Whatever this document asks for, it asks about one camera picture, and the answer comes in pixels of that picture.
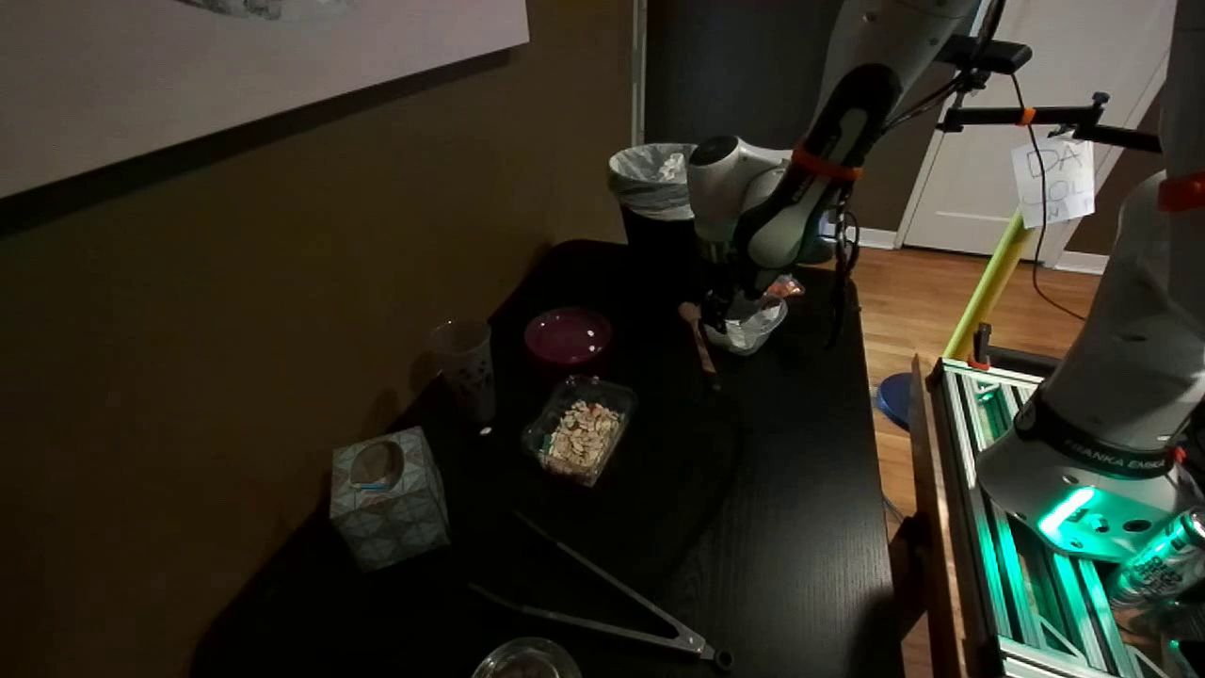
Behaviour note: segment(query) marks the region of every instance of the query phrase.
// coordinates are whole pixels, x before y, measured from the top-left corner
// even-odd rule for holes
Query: cup
[[[435,378],[450,386],[464,413],[484,435],[498,417],[488,324],[484,319],[439,319],[430,330],[430,353],[435,361]]]

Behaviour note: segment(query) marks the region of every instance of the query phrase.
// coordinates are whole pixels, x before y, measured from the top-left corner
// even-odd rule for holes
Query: cable
[[[1073,319],[1084,324],[1084,319],[1089,319],[1084,311],[1066,309],[1061,302],[1055,302],[1055,299],[1040,285],[1044,246],[1045,246],[1045,230],[1051,230],[1051,196],[1045,196],[1051,179],[1045,179],[1045,158],[1044,158],[1040,135],[1033,132],[1033,123],[1025,123],[1025,132],[1028,132],[1033,158],[1040,163],[1040,196],[1044,196],[1044,201],[1040,201],[1040,202],[1044,202],[1040,247],[1034,247],[1034,263],[1028,267],[1028,272],[1033,272],[1028,281],[1033,281],[1033,290],[1034,290],[1045,304],[1055,304],[1055,309],[1061,309],[1066,315],[1073,315]]]

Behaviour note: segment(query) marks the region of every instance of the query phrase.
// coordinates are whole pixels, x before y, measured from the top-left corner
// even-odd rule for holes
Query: white container
[[[360,570],[387,570],[446,541],[443,481],[420,428],[333,447],[330,523]]]

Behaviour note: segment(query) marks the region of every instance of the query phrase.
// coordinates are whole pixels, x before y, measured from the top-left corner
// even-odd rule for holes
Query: yellow pole
[[[1025,242],[1028,242],[1028,230],[1025,230],[1025,213],[1016,211],[1004,236],[994,246],[979,281],[976,281],[976,295],[966,299],[963,304],[963,315],[955,319],[940,359],[950,361],[963,361],[966,359],[966,346],[976,338],[976,329],[984,319],[991,319],[994,304],[1001,302],[1011,272],[1016,272],[1016,260],[1025,251]]]

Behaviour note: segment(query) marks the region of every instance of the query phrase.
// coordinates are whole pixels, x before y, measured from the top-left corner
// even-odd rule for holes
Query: black table
[[[805,299],[758,359],[722,361],[709,393],[674,299],[621,246],[554,247],[494,315],[499,424],[476,439],[439,385],[420,424],[446,489],[450,545],[357,572],[323,510],[230,601],[192,673],[455,673],[509,635],[554,635],[586,678],[712,673],[498,609],[465,590],[655,630],[572,564],[524,537],[509,510],[607,564],[729,650],[736,678],[899,673],[899,620],[881,521],[853,285],[800,272]],[[594,489],[520,451],[554,378],[524,359],[537,309],[586,304],[618,338],[599,365],[640,403]]]

